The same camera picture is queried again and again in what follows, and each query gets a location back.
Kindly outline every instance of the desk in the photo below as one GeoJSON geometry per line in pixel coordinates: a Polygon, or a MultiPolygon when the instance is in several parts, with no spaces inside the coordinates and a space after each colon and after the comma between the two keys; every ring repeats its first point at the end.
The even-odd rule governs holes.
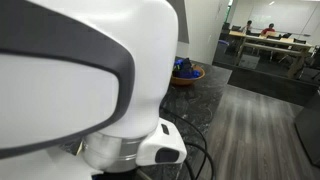
{"type": "Polygon", "coordinates": [[[236,65],[238,65],[240,62],[240,58],[242,56],[242,51],[245,46],[253,47],[256,49],[263,49],[263,50],[267,50],[267,51],[281,52],[284,54],[297,56],[298,57],[297,60],[292,63],[292,65],[287,73],[287,76],[290,79],[294,77],[294,74],[299,69],[301,69],[301,67],[304,64],[305,57],[307,56],[309,49],[312,47],[312,45],[310,45],[308,43],[307,44],[294,43],[293,39],[282,38],[281,40],[273,40],[273,39],[267,39],[265,37],[245,36],[243,38],[242,44],[240,45],[240,49],[238,51],[236,65]],[[297,47],[297,49],[300,49],[300,51],[294,51],[294,50],[290,50],[290,49],[281,49],[281,48],[270,47],[270,46],[261,45],[261,44],[248,43],[247,40],[252,40],[252,41],[256,41],[256,42],[265,42],[268,44],[294,46],[294,47],[297,47]]]}
{"type": "Polygon", "coordinates": [[[242,33],[242,32],[238,32],[238,31],[230,31],[229,32],[230,36],[238,36],[238,37],[245,37],[246,34],[242,33]]]}

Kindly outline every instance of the white plastic casing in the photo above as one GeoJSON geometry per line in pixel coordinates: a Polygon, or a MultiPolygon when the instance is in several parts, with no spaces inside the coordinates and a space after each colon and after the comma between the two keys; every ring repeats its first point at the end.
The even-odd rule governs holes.
{"type": "Polygon", "coordinates": [[[176,53],[178,20],[165,0],[29,0],[80,21],[117,41],[132,55],[134,89],[126,114],[100,132],[139,138],[158,124],[176,53]]]}
{"type": "Polygon", "coordinates": [[[182,163],[187,156],[186,147],[176,126],[169,121],[159,118],[155,132],[150,134],[139,146],[136,159],[137,165],[148,166],[158,164],[155,161],[156,154],[162,148],[179,152],[177,160],[171,163],[182,163]],[[164,133],[162,125],[168,128],[168,134],[164,133]]]}
{"type": "Polygon", "coordinates": [[[115,110],[115,75],[85,65],[0,55],[0,149],[83,131],[115,110]]]}
{"type": "Polygon", "coordinates": [[[92,180],[102,173],[58,147],[0,161],[0,180],[92,180]]]}

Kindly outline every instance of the white wall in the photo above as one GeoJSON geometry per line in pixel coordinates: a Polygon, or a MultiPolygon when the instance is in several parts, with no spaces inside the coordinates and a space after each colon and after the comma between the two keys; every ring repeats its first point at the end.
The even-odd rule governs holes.
{"type": "Polygon", "coordinates": [[[230,12],[229,12],[229,16],[228,16],[228,19],[227,19],[228,23],[230,23],[232,21],[232,19],[233,19],[233,15],[234,15],[234,12],[236,10],[237,4],[238,4],[238,0],[233,0],[233,3],[231,5],[231,9],[230,9],[230,12]]]}
{"type": "Polygon", "coordinates": [[[232,21],[230,23],[230,28],[232,25],[244,26],[247,24],[253,9],[253,1],[254,0],[238,0],[232,21]]]}
{"type": "Polygon", "coordinates": [[[189,44],[178,42],[177,56],[212,63],[228,2],[185,0],[189,44]]]}
{"type": "Polygon", "coordinates": [[[187,28],[186,7],[183,0],[167,0],[177,13],[179,20],[179,36],[178,41],[189,43],[189,35],[187,28]]]}
{"type": "Polygon", "coordinates": [[[267,13],[274,14],[272,11],[275,10],[277,3],[277,7],[283,7],[283,11],[281,11],[281,18],[286,20],[285,17],[291,15],[288,14],[292,12],[292,9],[296,11],[292,12],[295,17],[299,15],[301,18],[294,18],[294,21],[288,21],[286,23],[290,24],[289,26],[281,27],[279,29],[279,24],[275,24],[276,30],[287,31],[290,32],[292,29],[300,30],[299,34],[309,34],[310,37],[300,36],[300,35],[292,35],[293,38],[298,38],[301,40],[307,40],[308,43],[312,45],[320,44],[320,2],[311,2],[311,1],[300,1],[300,0],[274,0],[275,3],[271,6],[268,4],[262,6],[262,2],[266,2],[266,0],[238,0],[235,8],[235,12],[233,15],[231,22],[232,25],[244,26],[248,20],[253,20],[253,28],[257,28],[257,22],[254,21],[254,14],[263,11],[266,14],[266,18],[268,17],[267,13]]]}

